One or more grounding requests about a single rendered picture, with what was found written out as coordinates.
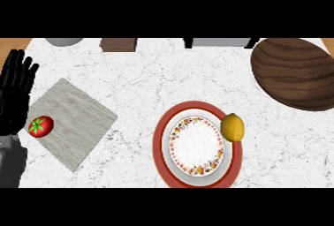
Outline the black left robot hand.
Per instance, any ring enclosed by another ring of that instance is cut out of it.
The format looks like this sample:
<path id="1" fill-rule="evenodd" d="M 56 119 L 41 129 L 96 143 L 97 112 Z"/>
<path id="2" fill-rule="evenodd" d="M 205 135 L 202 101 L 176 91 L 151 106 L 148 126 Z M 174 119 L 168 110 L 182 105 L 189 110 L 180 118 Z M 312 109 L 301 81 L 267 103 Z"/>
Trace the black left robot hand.
<path id="1" fill-rule="evenodd" d="M 0 72 L 0 136 L 18 134 L 25 126 L 37 70 L 25 50 L 12 49 Z"/>

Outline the white patterned bowl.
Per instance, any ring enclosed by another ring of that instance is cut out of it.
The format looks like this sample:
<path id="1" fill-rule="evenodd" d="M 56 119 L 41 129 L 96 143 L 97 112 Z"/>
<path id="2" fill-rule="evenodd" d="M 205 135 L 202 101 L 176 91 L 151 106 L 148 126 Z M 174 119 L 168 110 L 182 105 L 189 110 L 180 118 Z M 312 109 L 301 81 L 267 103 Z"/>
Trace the white patterned bowl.
<path id="1" fill-rule="evenodd" d="M 211 185 L 225 176 L 232 143 L 222 136 L 213 113 L 188 109 L 173 116 L 162 131 L 161 153 L 167 169 L 188 185 Z"/>

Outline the red tomato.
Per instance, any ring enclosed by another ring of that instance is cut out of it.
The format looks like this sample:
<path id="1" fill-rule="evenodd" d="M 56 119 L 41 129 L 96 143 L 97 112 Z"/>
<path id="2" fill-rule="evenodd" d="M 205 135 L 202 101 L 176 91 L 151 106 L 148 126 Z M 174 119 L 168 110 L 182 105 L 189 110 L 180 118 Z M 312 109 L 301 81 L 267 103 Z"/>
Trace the red tomato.
<path id="1" fill-rule="evenodd" d="M 28 134 L 35 137 L 41 138 L 47 136 L 53 129 L 53 119 L 47 116 L 40 116 L 34 118 L 28 125 Z"/>

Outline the grey stone cutting board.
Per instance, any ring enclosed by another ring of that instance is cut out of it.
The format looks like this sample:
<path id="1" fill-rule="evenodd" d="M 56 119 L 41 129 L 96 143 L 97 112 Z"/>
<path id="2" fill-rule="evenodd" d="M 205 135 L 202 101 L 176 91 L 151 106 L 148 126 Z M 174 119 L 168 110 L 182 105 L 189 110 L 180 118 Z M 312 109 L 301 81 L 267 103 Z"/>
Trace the grey stone cutting board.
<path id="1" fill-rule="evenodd" d="M 66 79 L 59 79 L 28 107 L 28 122 L 41 116 L 52 118 L 53 129 L 38 142 L 75 172 L 117 121 L 117 114 Z"/>

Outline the grey round pot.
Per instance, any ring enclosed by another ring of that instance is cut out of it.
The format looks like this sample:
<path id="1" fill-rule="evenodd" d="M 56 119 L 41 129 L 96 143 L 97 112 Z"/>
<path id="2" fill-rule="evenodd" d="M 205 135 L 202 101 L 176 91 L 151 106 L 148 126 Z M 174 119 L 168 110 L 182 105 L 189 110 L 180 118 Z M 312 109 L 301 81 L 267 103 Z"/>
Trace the grey round pot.
<path id="1" fill-rule="evenodd" d="M 83 38 L 47 38 L 47 42 L 56 47 L 66 47 L 77 44 Z"/>

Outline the brown wooden box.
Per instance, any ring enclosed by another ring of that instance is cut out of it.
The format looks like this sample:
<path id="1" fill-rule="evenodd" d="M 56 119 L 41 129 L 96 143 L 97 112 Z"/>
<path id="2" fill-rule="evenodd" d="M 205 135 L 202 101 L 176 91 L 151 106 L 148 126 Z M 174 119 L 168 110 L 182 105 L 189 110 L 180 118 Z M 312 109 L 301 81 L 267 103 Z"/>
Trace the brown wooden box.
<path id="1" fill-rule="evenodd" d="M 103 52 L 134 52 L 137 47 L 136 38 L 103 38 L 99 44 Z"/>

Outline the grey appliance with black legs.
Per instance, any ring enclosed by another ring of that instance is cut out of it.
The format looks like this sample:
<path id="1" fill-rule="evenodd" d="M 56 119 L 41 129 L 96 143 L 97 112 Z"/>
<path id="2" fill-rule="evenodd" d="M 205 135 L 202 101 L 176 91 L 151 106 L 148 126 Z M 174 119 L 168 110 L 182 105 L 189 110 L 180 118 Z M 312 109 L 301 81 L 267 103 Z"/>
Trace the grey appliance with black legs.
<path id="1" fill-rule="evenodd" d="M 251 49 L 259 38 L 183 38 L 183 46 L 192 47 L 242 47 Z"/>

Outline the yellow lemon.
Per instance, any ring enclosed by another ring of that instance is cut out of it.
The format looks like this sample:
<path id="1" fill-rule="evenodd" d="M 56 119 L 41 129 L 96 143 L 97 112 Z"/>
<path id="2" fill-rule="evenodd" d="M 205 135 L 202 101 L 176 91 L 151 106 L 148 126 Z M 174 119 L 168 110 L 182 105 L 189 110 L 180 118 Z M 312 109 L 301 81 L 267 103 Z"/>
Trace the yellow lemon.
<path id="1" fill-rule="evenodd" d="M 225 116 L 220 123 L 220 132 L 229 142 L 239 142 L 244 137 L 245 126 L 235 113 Z"/>

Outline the dark wooden oval board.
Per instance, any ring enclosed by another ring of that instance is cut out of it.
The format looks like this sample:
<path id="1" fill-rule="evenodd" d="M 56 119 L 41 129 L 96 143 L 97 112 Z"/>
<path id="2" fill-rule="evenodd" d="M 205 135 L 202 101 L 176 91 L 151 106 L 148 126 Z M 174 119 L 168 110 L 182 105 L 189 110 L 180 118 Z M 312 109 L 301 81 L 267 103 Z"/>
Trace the dark wooden oval board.
<path id="1" fill-rule="evenodd" d="M 266 38 L 253 49 L 250 65 L 266 94 L 307 111 L 334 108 L 334 58 L 300 38 Z"/>

